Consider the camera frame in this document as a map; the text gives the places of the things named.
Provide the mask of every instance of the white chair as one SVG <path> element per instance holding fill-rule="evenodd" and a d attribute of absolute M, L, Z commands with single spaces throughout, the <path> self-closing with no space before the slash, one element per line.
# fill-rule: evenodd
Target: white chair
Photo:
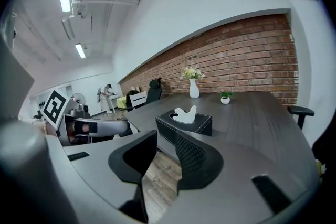
<path fill-rule="evenodd" d="M 133 109 L 135 109 L 135 107 L 137 105 L 140 104 L 144 104 L 147 100 L 147 92 L 140 92 L 134 95 L 130 95 L 130 99 L 131 99 L 131 103 L 132 103 L 132 107 Z"/>

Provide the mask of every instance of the fan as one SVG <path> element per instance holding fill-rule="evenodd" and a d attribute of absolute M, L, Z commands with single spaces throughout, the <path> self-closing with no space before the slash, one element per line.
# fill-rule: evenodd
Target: fan
<path fill-rule="evenodd" d="M 85 104 L 85 97 L 83 94 L 81 93 L 75 93 L 71 99 L 73 99 L 75 102 L 79 103 L 79 104 Z"/>

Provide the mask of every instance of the desk surface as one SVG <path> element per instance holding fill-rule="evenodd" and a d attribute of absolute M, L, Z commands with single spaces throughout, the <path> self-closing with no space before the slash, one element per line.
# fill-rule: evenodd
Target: desk surface
<path fill-rule="evenodd" d="M 110 98 L 111 100 L 118 99 L 118 98 L 120 98 L 120 97 L 122 97 L 120 94 L 114 94 L 114 95 L 110 95 L 110 96 L 109 96 L 109 98 Z"/>
<path fill-rule="evenodd" d="M 127 119 L 139 130 L 158 130 L 155 117 L 177 107 L 213 117 L 214 140 L 253 148 L 271 161 L 289 169 L 309 185 L 318 178 L 313 153 L 292 116 L 269 92 L 238 92 L 230 104 L 221 104 L 218 93 L 203 93 L 197 99 L 173 94 L 128 112 Z M 158 135 L 158 148 L 179 161 L 175 146 Z"/>

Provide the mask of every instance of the wooden floor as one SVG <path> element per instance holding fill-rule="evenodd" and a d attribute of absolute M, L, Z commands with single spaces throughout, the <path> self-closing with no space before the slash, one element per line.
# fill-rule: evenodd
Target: wooden floor
<path fill-rule="evenodd" d="M 103 113 L 92 117 L 99 120 L 125 120 L 124 111 Z M 145 176 L 142 188 L 149 224 L 156 223 L 177 198 L 177 181 L 182 178 L 179 163 L 163 152 L 157 152 Z"/>

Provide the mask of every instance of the ceiling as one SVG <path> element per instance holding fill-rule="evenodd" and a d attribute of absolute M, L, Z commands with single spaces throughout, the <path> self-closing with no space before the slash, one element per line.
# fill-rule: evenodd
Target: ceiling
<path fill-rule="evenodd" d="M 89 3 L 87 8 L 86 18 L 75 16 L 70 19 L 75 37 L 69 40 L 61 20 L 69 18 L 72 12 L 63 13 L 60 0 L 17 0 L 14 55 L 28 71 L 36 70 L 37 65 L 43 68 L 50 63 L 63 65 L 84 61 L 75 49 L 79 42 L 85 48 L 87 58 L 111 58 L 128 11 L 137 7 Z"/>

